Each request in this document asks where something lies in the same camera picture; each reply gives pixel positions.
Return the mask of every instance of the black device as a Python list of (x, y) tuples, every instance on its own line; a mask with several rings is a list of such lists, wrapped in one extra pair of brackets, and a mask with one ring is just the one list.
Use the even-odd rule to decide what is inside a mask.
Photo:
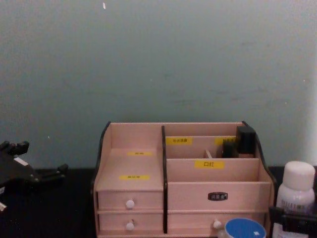
[(237, 152), (254, 154), (256, 148), (256, 131), (250, 126), (238, 126), (236, 133)]
[(224, 140), (222, 144), (222, 157), (223, 158), (235, 158), (236, 153), (236, 142), (232, 140)]
[[(45, 174), (36, 172), (27, 162), (18, 157), (27, 153), (29, 142), (0, 144), (0, 199), (9, 193), (24, 195), (58, 187), (64, 181), (68, 165), (59, 166)], [(0, 203), (0, 211), (6, 206)]]
[(269, 216), (272, 224), (281, 224), (285, 232), (317, 236), (317, 215), (288, 214), (282, 208), (270, 207)]

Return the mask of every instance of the white plastic bottle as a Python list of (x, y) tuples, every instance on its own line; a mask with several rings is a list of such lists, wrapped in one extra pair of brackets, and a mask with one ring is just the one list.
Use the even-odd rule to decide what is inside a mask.
[[(286, 213), (309, 214), (315, 202), (314, 178), (315, 169), (310, 164), (288, 162), (283, 184), (278, 189), (276, 206), (283, 208)], [(275, 223), (273, 238), (308, 238), (308, 235), (284, 232), (282, 225)]]

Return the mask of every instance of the drawer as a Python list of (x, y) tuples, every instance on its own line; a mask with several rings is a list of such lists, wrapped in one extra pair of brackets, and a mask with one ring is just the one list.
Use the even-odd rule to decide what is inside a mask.
[(168, 214), (168, 233), (169, 234), (187, 234), (216, 235), (217, 230), (213, 228), (213, 223), (217, 219), (223, 225), (233, 218), (249, 218), (263, 225), (264, 213), (172, 213)]
[(132, 210), (162, 210), (163, 192), (118, 192), (101, 191), (98, 192), (99, 210), (126, 210), (127, 201), (132, 200), (134, 206)]
[[(214, 201), (209, 194), (215, 192), (227, 193), (227, 199)], [(269, 195), (269, 182), (170, 182), (168, 209), (263, 211)]]
[(101, 231), (127, 231), (127, 224), (133, 221), (133, 230), (128, 231), (162, 231), (163, 211), (155, 213), (135, 213), (135, 212), (105, 212), (99, 213), (99, 224)]

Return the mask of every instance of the black object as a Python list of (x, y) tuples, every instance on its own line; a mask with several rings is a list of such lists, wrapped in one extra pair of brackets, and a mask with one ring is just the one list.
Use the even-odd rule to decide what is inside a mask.
[(222, 157), (235, 158), (236, 157), (236, 143), (232, 140), (224, 140), (222, 144)]
[(164, 176), (164, 187), (163, 187), (163, 231), (167, 233), (167, 168), (166, 168), (166, 141), (165, 141), (165, 126), (162, 126), (162, 145), (163, 145), (163, 176)]
[(55, 171), (45, 174), (37, 173), (28, 163), (16, 155), (28, 151), (29, 142), (10, 144), (8, 141), (0, 145), (0, 188), (1, 195), (9, 193), (29, 194), (60, 186), (67, 174), (68, 165), (64, 164)]
[(273, 224), (281, 224), (285, 232), (317, 235), (317, 215), (287, 214), (282, 208), (270, 207), (269, 217)]
[(224, 201), (228, 199), (228, 193), (226, 192), (211, 192), (208, 194), (208, 200), (210, 201)]
[(254, 154), (256, 149), (255, 130), (250, 126), (238, 126), (236, 142), (239, 154)]

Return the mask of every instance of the black edge trim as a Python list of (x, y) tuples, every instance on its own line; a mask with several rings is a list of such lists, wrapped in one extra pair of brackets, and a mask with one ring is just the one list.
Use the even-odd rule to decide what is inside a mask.
[(162, 126), (162, 147), (163, 147), (163, 177), (164, 177), (164, 185), (163, 185), (163, 230), (164, 233), (167, 234), (167, 170), (166, 170), (166, 141), (165, 141), (165, 126)]
[(91, 207), (91, 215), (92, 215), (92, 221), (93, 221), (93, 236), (96, 238), (97, 237), (97, 233), (96, 233), (96, 228), (95, 228), (95, 210), (94, 210), (94, 186), (95, 186), (95, 179), (97, 177), (97, 173), (99, 171), (99, 166), (100, 166), (100, 161), (101, 161), (101, 153), (103, 150), (103, 142), (104, 142), (104, 136), (105, 133), (108, 129), (108, 127), (110, 126), (111, 122), (108, 121), (107, 125), (105, 126), (104, 130), (101, 133), (101, 137), (100, 137), (100, 141), (99, 141), (99, 148), (98, 148), (98, 155), (97, 155), (97, 162), (96, 162), (96, 167), (95, 167), (95, 171), (91, 180), (91, 184), (90, 184), (90, 199), (89, 199), (89, 203), (90, 203), (90, 207)]
[[(245, 126), (249, 126), (249, 124), (247, 124), (245, 121), (242, 121), (242, 123), (245, 125)], [(270, 176), (270, 178), (272, 179), (273, 181), (273, 186), (274, 186), (274, 207), (276, 206), (276, 199), (277, 199), (277, 182), (276, 182), (276, 179), (275, 177), (273, 176), (273, 174), (271, 173), (271, 171), (268, 169), (267, 165), (266, 165), (266, 162), (265, 162), (265, 159), (264, 159), (264, 154), (263, 154), (263, 150), (262, 150), (262, 146), (261, 146), (261, 143), (260, 143), (260, 139), (259, 139), (259, 136), (256, 132), (256, 145), (258, 146), (259, 148), (259, 152), (260, 152), (260, 157), (261, 157), (261, 162), (263, 164), (263, 167), (265, 169), (265, 171), (267, 172), (267, 174)], [(270, 224), (270, 232), (269, 232), (269, 237), (272, 237), (272, 234), (273, 234), (273, 223), (271, 222)]]
[(90, 194), (93, 196), (94, 195), (94, 185), (95, 185), (95, 179), (97, 177), (97, 173), (99, 171), (99, 166), (100, 166), (100, 160), (101, 160), (101, 152), (103, 150), (103, 142), (104, 142), (104, 136), (106, 133), (106, 130), (110, 126), (111, 122), (108, 121), (107, 125), (105, 126), (104, 130), (101, 133), (100, 141), (99, 141), (99, 149), (98, 149), (98, 156), (97, 156), (97, 162), (96, 162), (96, 167), (95, 167), (95, 172), (93, 174), (93, 178), (91, 180), (91, 186), (90, 186)]

